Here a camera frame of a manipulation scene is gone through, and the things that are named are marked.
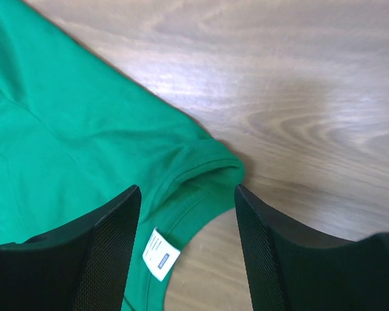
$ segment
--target green garment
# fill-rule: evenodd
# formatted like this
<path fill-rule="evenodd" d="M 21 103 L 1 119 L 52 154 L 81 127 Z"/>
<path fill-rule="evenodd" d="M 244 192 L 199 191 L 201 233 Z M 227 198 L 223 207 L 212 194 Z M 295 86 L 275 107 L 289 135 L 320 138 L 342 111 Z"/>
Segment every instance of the green garment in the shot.
<path fill-rule="evenodd" d="M 19 0 L 0 0 L 0 244 L 77 218 L 125 188 L 143 203 L 123 310 L 163 310 L 142 260 L 154 227 L 176 248 L 232 208 L 242 163 L 188 116 Z"/>

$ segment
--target wooden table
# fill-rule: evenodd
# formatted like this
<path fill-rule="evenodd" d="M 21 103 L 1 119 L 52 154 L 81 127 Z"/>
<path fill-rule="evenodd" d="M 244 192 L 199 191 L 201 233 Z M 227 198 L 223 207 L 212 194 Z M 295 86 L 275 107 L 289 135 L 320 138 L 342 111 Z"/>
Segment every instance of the wooden table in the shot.
<path fill-rule="evenodd" d="M 190 114 L 276 209 L 389 230 L 389 0 L 27 0 Z M 166 311 L 251 310 L 234 211 L 184 250 Z"/>

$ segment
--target wooden floor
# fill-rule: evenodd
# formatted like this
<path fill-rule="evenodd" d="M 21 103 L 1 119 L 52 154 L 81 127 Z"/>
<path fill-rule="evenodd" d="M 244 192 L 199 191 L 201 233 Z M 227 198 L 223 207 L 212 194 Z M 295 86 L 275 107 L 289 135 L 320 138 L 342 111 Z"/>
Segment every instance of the wooden floor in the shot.
<path fill-rule="evenodd" d="M 389 230 L 389 0 L 27 0 L 246 163 L 275 208 L 349 239 Z M 251 310 L 234 211 L 166 311 Z"/>

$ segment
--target care label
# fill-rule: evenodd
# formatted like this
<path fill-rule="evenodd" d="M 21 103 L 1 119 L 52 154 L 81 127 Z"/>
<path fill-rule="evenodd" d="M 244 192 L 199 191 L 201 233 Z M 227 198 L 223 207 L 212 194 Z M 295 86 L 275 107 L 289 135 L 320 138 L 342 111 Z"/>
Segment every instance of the care label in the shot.
<path fill-rule="evenodd" d="M 143 253 L 143 260 L 151 274 L 161 282 L 179 255 L 180 251 L 171 246 L 154 228 Z"/>

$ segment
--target black object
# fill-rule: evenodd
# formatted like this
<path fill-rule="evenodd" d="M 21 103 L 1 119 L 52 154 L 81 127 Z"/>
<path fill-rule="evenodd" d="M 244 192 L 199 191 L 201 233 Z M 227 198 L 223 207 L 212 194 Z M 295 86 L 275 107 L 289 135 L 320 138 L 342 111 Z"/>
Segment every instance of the black object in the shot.
<path fill-rule="evenodd" d="M 25 243 L 0 245 L 0 311 L 118 311 L 139 218 L 132 186 Z"/>
<path fill-rule="evenodd" d="M 389 311 L 389 233 L 350 242 L 235 191 L 255 311 Z"/>

